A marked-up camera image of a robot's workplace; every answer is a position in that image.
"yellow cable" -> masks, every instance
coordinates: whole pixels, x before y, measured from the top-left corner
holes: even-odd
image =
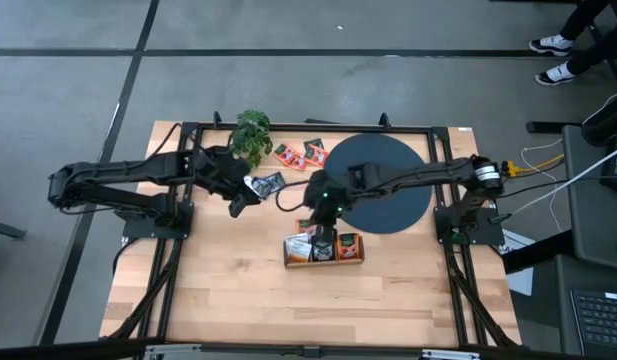
[[[555,161],[561,160],[563,157],[564,157],[564,154],[557,155],[554,158],[552,158],[552,159],[550,159],[548,161],[544,161],[543,163],[541,163],[541,164],[539,164],[539,165],[537,165],[535,167],[536,168],[540,168],[542,166],[550,165],[550,164],[554,163]],[[517,171],[521,171],[521,172],[535,171],[536,172],[537,170],[535,170],[535,169],[519,168]]]

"sneaker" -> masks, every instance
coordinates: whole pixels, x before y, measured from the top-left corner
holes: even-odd
[[[566,56],[572,49],[573,42],[564,39],[561,35],[555,35],[533,40],[528,44],[528,47],[540,54],[552,53],[555,56]]]
[[[554,68],[535,75],[535,81],[540,85],[544,86],[555,86],[567,82],[571,82],[574,80],[575,75],[571,74],[568,71],[567,62],[555,66]]]

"potted plant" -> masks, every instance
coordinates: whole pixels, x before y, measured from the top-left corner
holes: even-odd
[[[262,111],[246,110],[237,115],[237,129],[232,134],[232,145],[235,154],[246,159],[250,169],[261,163],[262,151],[266,155],[272,151],[269,130],[270,119]]]

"keyboard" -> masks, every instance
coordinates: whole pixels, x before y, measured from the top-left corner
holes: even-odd
[[[571,296],[583,354],[617,354],[617,294],[573,290]]]

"gray floor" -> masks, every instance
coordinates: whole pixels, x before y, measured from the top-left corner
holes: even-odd
[[[134,48],[149,0],[0,0],[0,47]],[[559,30],[569,5],[486,0],[161,0],[148,48],[525,49]],[[602,28],[613,25],[603,14]],[[590,44],[582,36],[579,47]],[[155,119],[227,120],[256,108],[277,122],[306,117],[375,123],[470,126],[479,150],[521,161],[531,120],[581,121],[617,92],[606,66],[543,88],[533,75],[555,59],[363,57],[144,58],[113,155],[145,153]],[[0,237],[0,347],[31,344],[74,219],[46,202],[46,177],[63,164],[95,161],[130,64],[118,58],[0,57],[0,220],[28,229],[24,242]],[[541,161],[559,146],[529,154]],[[555,176],[563,177],[562,170]],[[507,183],[509,191],[545,182]],[[511,211],[541,191],[501,200]],[[554,209],[569,228],[566,194]],[[95,217],[57,340],[96,339],[122,224]],[[547,202],[506,228],[541,239],[557,232]],[[555,329],[520,322],[524,342],[550,350]]]

